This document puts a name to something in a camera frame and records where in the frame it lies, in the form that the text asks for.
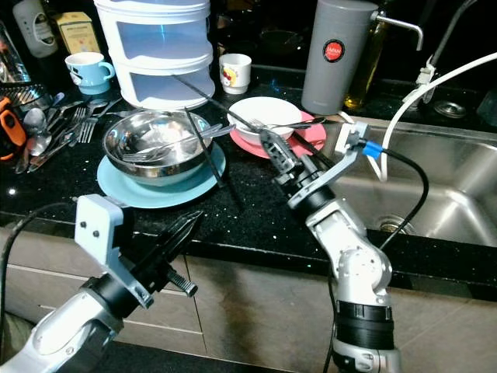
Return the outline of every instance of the red label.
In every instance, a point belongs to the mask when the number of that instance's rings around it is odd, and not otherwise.
[[[337,62],[343,56],[345,48],[338,40],[329,40],[323,48],[323,54],[328,62]]]

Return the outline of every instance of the blue connector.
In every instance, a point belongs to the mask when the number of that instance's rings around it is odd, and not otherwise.
[[[378,159],[380,157],[381,152],[383,151],[383,147],[376,142],[368,141],[366,146],[363,148],[364,155],[370,155],[374,159]]]

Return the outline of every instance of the mug handle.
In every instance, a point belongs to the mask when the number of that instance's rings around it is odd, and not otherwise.
[[[113,78],[113,76],[116,74],[116,71],[114,70],[114,67],[109,63],[109,62],[99,62],[99,68],[104,67],[107,70],[109,70],[109,74],[103,77],[103,80],[109,80]]]

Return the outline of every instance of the stainless steel sink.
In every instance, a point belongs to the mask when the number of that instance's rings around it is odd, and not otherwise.
[[[356,119],[369,123],[368,139],[381,143],[386,120]],[[327,130],[332,140],[324,148],[335,160],[339,127]],[[497,247],[497,134],[399,123],[390,148],[416,161],[430,182],[406,234]],[[419,176],[409,167],[389,159],[388,173],[386,183],[378,181],[361,156],[332,187],[368,228],[393,230],[421,194]]]

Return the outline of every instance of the white bottle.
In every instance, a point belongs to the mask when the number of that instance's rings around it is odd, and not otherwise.
[[[50,56],[58,49],[47,15],[39,0],[22,0],[13,6],[12,12],[34,57]]]

